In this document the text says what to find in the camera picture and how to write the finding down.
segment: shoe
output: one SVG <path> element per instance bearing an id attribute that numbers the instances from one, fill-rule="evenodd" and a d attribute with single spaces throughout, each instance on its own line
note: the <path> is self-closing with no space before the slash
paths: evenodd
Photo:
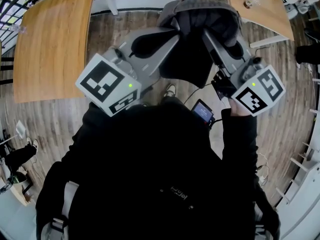
<path id="1" fill-rule="evenodd" d="M 164 97 L 175 97 L 177 93 L 177 88 L 174 84 L 169 84 L 167 89 L 165 90 Z"/>
<path id="2" fill-rule="evenodd" d="M 313 71 L 312 71 L 312 67 L 310 66 L 309 63 L 308 63 L 308 70 L 309 70 L 310 74 L 312 75 L 312 74 L 313 74 Z"/>
<path id="3" fill-rule="evenodd" d="M 33 141 L 33 145 L 32 145 L 32 146 L 35 147 L 35 149 L 36 149 L 36 152 L 35 152 L 35 153 L 38 153 L 39 142 L 38 142 L 36 139 Z"/>
<path id="4" fill-rule="evenodd" d="M 32 146 L 32 140 L 29 136 L 26 138 L 26 144 Z"/>

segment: wooden tabletop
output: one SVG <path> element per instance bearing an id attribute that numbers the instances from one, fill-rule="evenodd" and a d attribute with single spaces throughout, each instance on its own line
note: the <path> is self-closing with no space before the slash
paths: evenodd
<path id="1" fill-rule="evenodd" d="M 13 70 L 16 103 L 82 97 L 75 82 L 85 68 L 93 0 L 42 0 L 23 16 Z"/>
<path id="2" fill-rule="evenodd" d="M 242 18 L 294 40 L 291 24 L 282 0 L 260 0 L 260 5 L 254 5 L 250 9 L 245 8 L 245 0 L 228 1 Z"/>

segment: smartphone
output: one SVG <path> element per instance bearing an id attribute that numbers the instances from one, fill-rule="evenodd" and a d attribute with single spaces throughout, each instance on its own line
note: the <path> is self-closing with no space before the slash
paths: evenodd
<path id="1" fill-rule="evenodd" d="M 212 109 L 208 107 L 206 103 L 204 103 L 201 99 L 198 99 L 191 109 L 191 112 L 200 118 L 203 123 L 211 129 L 215 118 L 214 114 L 212 113 Z"/>

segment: phone screen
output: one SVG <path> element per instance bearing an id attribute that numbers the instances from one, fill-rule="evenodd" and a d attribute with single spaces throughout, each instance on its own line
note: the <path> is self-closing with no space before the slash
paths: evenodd
<path id="1" fill-rule="evenodd" d="M 211 113 L 210 110 L 208 110 L 204 105 L 202 105 L 201 103 L 198 103 L 195 108 L 193 109 L 193 111 L 199 115 L 204 121 L 206 121 L 207 123 L 209 123 L 210 119 L 212 118 L 212 116 L 214 114 Z"/>

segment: black cable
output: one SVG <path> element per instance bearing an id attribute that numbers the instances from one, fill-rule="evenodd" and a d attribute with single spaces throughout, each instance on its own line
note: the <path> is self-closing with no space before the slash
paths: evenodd
<path id="1" fill-rule="evenodd" d="M 159 77 L 159 79 L 155 83 L 151 84 L 150 87 L 153 87 L 156 83 L 158 83 L 160 81 L 160 79 L 161 79 L 161 76 Z"/>
<path id="2" fill-rule="evenodd" d="M 264 180 L 264 182 L 261 184 L 261 187 L 264 187 L 264 186 L 268 183 L 268 177 L 269 177 L 269 175 L 268 175 L 267 177 L 265 177 L 265 180 Z"/>
<path id="3" fill-rule="evenodd" d="M 215 120 L 215 121 L 213 122 L 212 126 L 213 126 L 215 123 L 220 122 L 220 121 L 222 121 L 222 119 Z"/>
<path id="4" fill-rule="evenodd" d="M 191 93 L 191 95 L 186 99 L 186 101 L 183 103 L 183 105 L 185 105 L 187 103 L 187 101 L 191 98 L 191 96 L 194 95 L 195 92 L 198 91 L 198 90 L 200 90 L 200 88 L 196 89 L 193 93 Z"/>
<path id="5" fill-rule="evenodd" d="M 255 50 L 254 55 L 257 56 L 257 51 L 258 51 L 258 50 L 263 50 L 263 49 L 270 48 L 270 47 L 271 47 L 271 44 L 269 44 L 269 46 L 265 46 L 265 47 L 262 47 L 262 48 L 258 48 L 258 49 Z"/>

